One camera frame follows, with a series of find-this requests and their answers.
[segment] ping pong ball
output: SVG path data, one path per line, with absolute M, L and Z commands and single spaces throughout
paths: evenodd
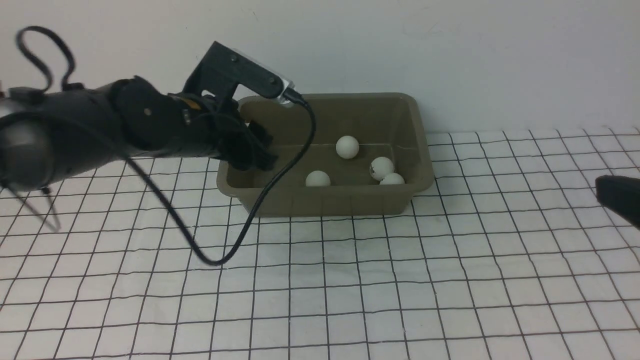
M 404 179 L 400 174 L 396 172 L 392 172 L 391 174 L 383 177 L 382 181 L 380 181 L 380 185 L 399 185 L 399 184 L 404 184 Z
M 343 136 L 335 143 L 335 152 L 343 159 L 353 159 L 358 154 L 360 145 L 353 136 Z
M 324 171 L 316 170 L 312 171 L 307 175 L 307 179 L 305 180 L 305 185 L 307 186 L 329 186 L 331 185 L 331 179 L 329 179 L 329 175 Z
M 369 167 L 369 173 L 378 181 L 382 181 L 385 176 L 391 174 L 395 170 L 394 162 L 384 156 L 376 158 L 371 162 L 371 166 Z

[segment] white fabric with black grid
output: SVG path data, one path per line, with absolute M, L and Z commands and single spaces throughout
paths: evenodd
M 255 219 L 223 270 L 121 161 L 52 187 L 58 233 L 0 193 L 0 359 L 638 359 L 640 233 L 593 187 L 640 177 L 640 132 L 428 144 L 402 215 Z M 219 258 L 246 211 L 217 161 L 140 164 Z

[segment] plastic tub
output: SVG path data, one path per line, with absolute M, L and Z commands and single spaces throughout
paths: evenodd
M 334 215 L 392 215 L 402 213 L 411 197 L 433 184 L 433 167 L 422 119 L 415 100 L 405 94 L 305 95 L 317 117 L 313 145 L 302 160 L 270 191 L 258 211 L 261 217 Z M 279 156 L 273 171 L 238 171 L 221 162 L 220 192 L 237 197 L 251 209 L 262 187 L 300 150 L 309 131 L 306 111 L 284 108 L 261 97 L 240 101 L 245 120 L 263 125 L 273 135 L 269 150 Z M 360 152 L 344 160 L 335 152 L 336 141 L 354 136 Z M 393 160 L 406 184 L 379 185 L 369 175 L 378 156 Z M 307 188 L 305 178 L 322 170 L 332 185 Z

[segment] black object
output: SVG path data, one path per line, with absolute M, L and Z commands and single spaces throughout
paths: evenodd
M 45 93 L 53 76 L 24 44 L 27 31 L 48 36 L 65 55 L 68 69 L 61 82 L 62 92 Z M 51 183 L 123 159 L 142 177 L 195 254 L 208 265 L 222 265 L 236 253 L 265 196 L 304 156 L 315 135 L 315 116 L 300 94 L 286 87 L 276 74 L 217 42 L 191 74 L 184 91 L 168 95 L 137 76 L 95 90 L 68 83 L 76 66 L 74 58 L 64 41 L 49 29 L 24 28 L 16 43 L 47 78 L 47 86 L 11 88 L 8 97 L 0 99 L 0 185 L 24 202 L 17 191 L 40 190 L 49 196 Z M 132 157 L 208 157 L 227 161 L 239 170 L 271 170 L 276 156 L 266 148 L 272 137 L 259 124 L 247 124 L 239 116 L 232 98 L 239 84 L 264 97 L 303 106 L 309 112 L 311 127 L 302 150 L 260 193 L 231 250 L 215 261 L 202 253 L 169 200 Z M 204 90 L 213 95 L 202 95 Z
M 640 179 L 603 175 L 596 178 L 598 202 L 640 229 Z

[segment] black cable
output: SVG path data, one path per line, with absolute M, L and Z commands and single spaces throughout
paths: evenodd
M 160 200 L 162 205 L 166 208 L 167 212 L 169 212 L 169 215 L 171 215 L 171 217 L 173 218 L 173 221 L 175 221 L 175 223 L 178 225 L 178 228 L 180 229 L 182 235 L 185 237 L 185 239 L 189 243 L 189 246 L 191 247 L 193 252 L 196 254 L 196 256 L 198 256 L 198 259 L 200 259 L 202 262 L 204 262 L 207 265 L 221 266 L 234 256 L 234 254 L 242 244 L 242 241 L 244 240 L 244 237 L 246 236 L 246 233 L 249 230 L 249 227 L 251 226 L 251 223 L 253 221 L 253 218 L 255 217 L 255 214 L 258 212 L 258 209 L 260 208 L 262 201 L 264 201 L 264 198 L 267 196 L 269 191 L 271 191 L 274 185 L 276 185 L 277 182 L 288 171 L 290 171 L 293 168 L 293 166 L 295 166 L 300 161 L 300 159 L 302 159 L 302 157 L 309 150 L 309 147 L 311 146 L 311 143 L 313 142 L 314 137 L 316 135 L 316 115 L 314 114 L 313 109 L 311 108 L 309 103 L 307 103 L 299 93 L 295 92 L 292 89 L 287 89 L 284 93 L 284 96 L 294 104 L 298 104 L 304 107 L 304 109 L 308 112 L 309 118 L 310 118 L 310 125 L 311 125 L 309 136 L 307 138 L 307 141 L 302 146 L 302 149 L 300 149 L 300 152 L 290 162 L 288 162 L 288 164 L 286 164 L 284 168 L 282 168 L 277 174 L 275 174 L 273 178 L 270 180 L 270 182 L 262 189 L 262 191 L 260 192 L 260 195 L 255 201 L 255 204 L 253 205 L 253 208 L 249 212 L 246 222 L 244 223 L 244 226 L 240 231 L 240 235 L 238 236 L 236 242 L 233 244 L 229 252 L 225 256 L 223 256 L 220 260 L 211 260 L 207 258 L 207 256 L 202 252 L 202 250 L 200 250 L 200 247 L 195 242 L 193 236 L 191 235 L 187 227 L 184 225 L 184 222 L 180 218 L 180 215 L 178 215 L 176 210 L 171 205 L 171 202 L 164 196 L 162 191 L 157 187 L 157 185 L 153 182 L 153 180 L 151 180 L 149 175 L 147 175 L 145 171 L 142 170 L 142 168 L 125 151 L 119 148 L 111 139 L 99 133 L 98 131 L 92 129 L 86 124 L 75 119 L 53 117 L 50 115 L 43 115 L 41 113 L 33 112 L 33 111 L 23 111 L 19 113 L 12 113 L 5 116 L 3 118 L 2 123 L 0 123 L 0 130 L 20 120 L 29 118 L 33 120 L 39 119 L 43 121 L 53 121 L 53 122 L 62 122 L 62 123 L 70 124 L 84 131 L 87 135 L 94 137 L 96 141 L 101 143 L 103 146 L 107 147 L 109 150 L 113 151 L 120 159 L 124 160 L 126 164 L 129 165 L 142 178 L 142 180 L 144 180 L 144 182 L 151 189 L 154 195 Z
M 35 56 L 31 52 L 31 50 L 29 50 L 27 45 L 24 43 L 24 34 L 27 33 L 28 31 L 41 33 L 46 37 L 50 38 L 58 46 L 58 49 L 60 49 L 60 51 L 62 51 L 62 53 L 64 54 L 65 58 L 67 59 L 68 65 L 67 65 L 67 72 L 62 77 L 62 80 L 60 83 L 62 85 L 62 90 L 66 90 L 68 88 L 69 76 L 71 76 L 71 73 L 73 73 L 73 71 L 76 69 L 76 61 L 74 59 L 74 55 L 71 53 L 71 50 L 69 50 L 68 46 L 58 36 L 58 34 L 54 33 L 53 31 L 47 28 L 43 28 L 41 26 L 27 26 L 26 28 L 18 31 L 18 33 L 16 34 L 15 45 L 18 47 L 18 50 L 20 50 L 22 55 L 24 55 L 24 57 L 27 58 L 29 62 L 31 62 L 35 67 L 37 67 L 38 70 L 40 70 L 40 72 L 47 79 L 47 86 L 44 89 L 42 89 L 43 93 L 46 92 L 53 84 L 53 75 L 51 74 L 51 70 L 49 70 L 49 67 L 47 66 L 47 64 L 45 64 L 39 57 Z

